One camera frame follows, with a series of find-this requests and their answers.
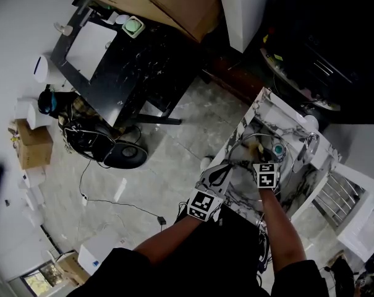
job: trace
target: marble countertop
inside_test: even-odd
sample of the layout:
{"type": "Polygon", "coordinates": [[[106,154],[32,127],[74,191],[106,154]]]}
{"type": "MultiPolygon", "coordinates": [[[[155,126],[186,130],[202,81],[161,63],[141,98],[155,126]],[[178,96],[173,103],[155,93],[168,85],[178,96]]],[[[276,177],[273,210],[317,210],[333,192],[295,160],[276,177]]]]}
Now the marble countertop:
{"type": "MultiPolygon", "coordinates": [[[[233,146],[241,138],[252,133],[271,134],[273,137],[268,137],[266,142],[263,143],[264,147],[268,149],[271,149],[273,144],[278,142],[288,147],[290,155],[286,155],[280,162],[282,175],[277,191],[279,191],[279,201],[289,217],[305,202],[318,182],[341,159],[338,152],[322,134],[273,92],[263,88],[232,135],[211,162],[210,167],[228,161],[229,152],[233,146]],[[298,173],[290,175],[292,162],[302,149],[305,138],[311,132],[320,136],[320,145],[316,155],[311,164],[303,167],[298,173]]],[[[248,148],[236,154],[232,153],[231,161],[235,162],[234,158],[245,160],[243,153],[248,154],[248,148]]],[[[249,186],[252,186],[251,174],[245,169],[238,169],[237,167],[232,175],[232,186],[226,193],[224,203],[248,221],[257,224],[262,210],[258,190],[249,189],[249,186]]]]}

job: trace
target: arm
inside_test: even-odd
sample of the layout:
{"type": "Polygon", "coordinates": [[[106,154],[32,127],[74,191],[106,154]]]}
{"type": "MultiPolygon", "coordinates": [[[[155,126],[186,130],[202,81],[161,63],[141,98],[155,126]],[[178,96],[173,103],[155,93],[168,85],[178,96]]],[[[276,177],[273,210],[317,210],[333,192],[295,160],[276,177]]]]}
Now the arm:
{"type": "Polygon", "coordinates": [[[152,264],[158,264],[170,255],[201,223],[202,221],[188,215],[170,228],[144,241],[134,251],[147,256],[152,264]]]}
{"type": "Polygon", "coordinates": [[[276,274],[289,264],[306,260],[306,255],[296,230],[281,208],[273,191],[260,189],[260,195],[268,227],[273,270],[276,274]]]}

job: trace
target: power cord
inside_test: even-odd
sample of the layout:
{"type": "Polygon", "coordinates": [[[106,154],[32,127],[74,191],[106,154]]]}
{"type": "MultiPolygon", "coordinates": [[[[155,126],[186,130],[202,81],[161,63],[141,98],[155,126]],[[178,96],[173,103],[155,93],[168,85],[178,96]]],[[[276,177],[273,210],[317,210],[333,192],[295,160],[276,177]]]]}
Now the power cord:
{"type": "Polygon", "coordinates": [[[335,279],[333,277],[333,274],[331,273],[331,269],[328,267],[328,266],[324,266],[322,267],[319,271],[321,271],[322,269],[324,269],[326,272],[328,272],[330,275],[331,275],[331,278],[333,279],[333,282],[334,282],[334,286],[332,286],[328,291],[332,290],[336,284],[335,284],[335,279]]]}
{"type": "Polygon", "coordinates": [[[138,136],[138,139],[136,140],[136,142],[134,142],[134,144],[136,144],[141,138],[142,138],[142,130],[140,130],[140,128],[136,125],[133,124],[133,127],[135,127],[136,129],[138,129],[139,131],[139,136],[138,136]]]}
{"type": "Polygon", "coordinates": [[[105,170],[108,170],[109,168],[111,168],[110,166],[108,166],[108,167],[104,167],[102,164],[100,164],[98,161],[97,161],[97,164],[100,166],[100,167],[102,167],[102,168],[104,168],[105,170]]]}
{"type": "Polygon", "coordinates": [[[118,202],[112,202],[112,201],[110,201],[110,200],[89,199],[85,194],[82,193],[82,191],[81,191],[81,183],[82,183],[83,174],[85,174],[85,172],[86,172],[86,170],[88,169],[90,163],[91,163],[91,160],[89,161],[87,167],[85,167],[85,169],[83,170],[82,175],[81,175],[81,178],[80,178],[80,184],[79,184],[79,191],[80,191],[80,194],[81,194],[81,196],[82,196],[83,198],[86,199],[86,201],[108,202],[109,204],[113,204],[113,205],[126,205],[126,206],[129,206],[129,207],[135,207],[136,209],[139,209],[139,210],[141,210],[141,211],[144,211],[144,212],[146,212],[146,213],[149,213],[150,215],[153,215],[154,217],[157,217],[158,222],[159,222],[159,224],[161,225],[161,228],[162,228],[162,225],[165,225],[165,224],[166,224],[166,220],[165,220],[163,217],[161,217],[161,216],[159,216],[159,215],[156,215],[156,214],[154,214],[154,213],[152,213],[152,212],[149,212],[149,211],[147,211],[147,210],[141,209],[141,208],[137,207],[136,205],[131,205],[131,204],[120,204],[120,203],[118,203],[118,202]]]}

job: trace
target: window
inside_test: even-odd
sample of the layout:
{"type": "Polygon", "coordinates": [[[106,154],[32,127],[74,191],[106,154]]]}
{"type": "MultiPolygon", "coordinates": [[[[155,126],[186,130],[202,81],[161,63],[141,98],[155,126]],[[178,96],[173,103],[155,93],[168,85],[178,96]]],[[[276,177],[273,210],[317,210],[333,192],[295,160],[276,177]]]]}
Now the window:
{"type": "Polygon", "coordinates": [[[62,274],[52,262],[45,263],[20,279],[34,296],[45,293],[63,281],[62,274]]]}

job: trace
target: black table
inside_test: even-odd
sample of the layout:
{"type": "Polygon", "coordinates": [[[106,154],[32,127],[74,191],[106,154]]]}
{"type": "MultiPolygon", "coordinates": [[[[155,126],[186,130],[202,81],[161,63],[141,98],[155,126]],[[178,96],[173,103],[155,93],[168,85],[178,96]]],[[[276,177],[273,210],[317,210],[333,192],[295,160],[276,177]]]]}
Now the black table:
{"type": "Polygon", "coordinates": [[[173,27],[144,18],[146,28],[133,39],[121,25],[103,22],[87,7],[88,3],[89,0],[81,3],[71,17],[68,25],[73,31],[68,37],[61,35],[51,55],[52,62],[110,126],[180,124],[180,120],[168,117],[197,75],[198,44],[173,27]],[[87,21],[117,32],[91,80],[66,60],[87,21]],[[162,116],[140,114],[146,101],[162,111],[162,116]]]}

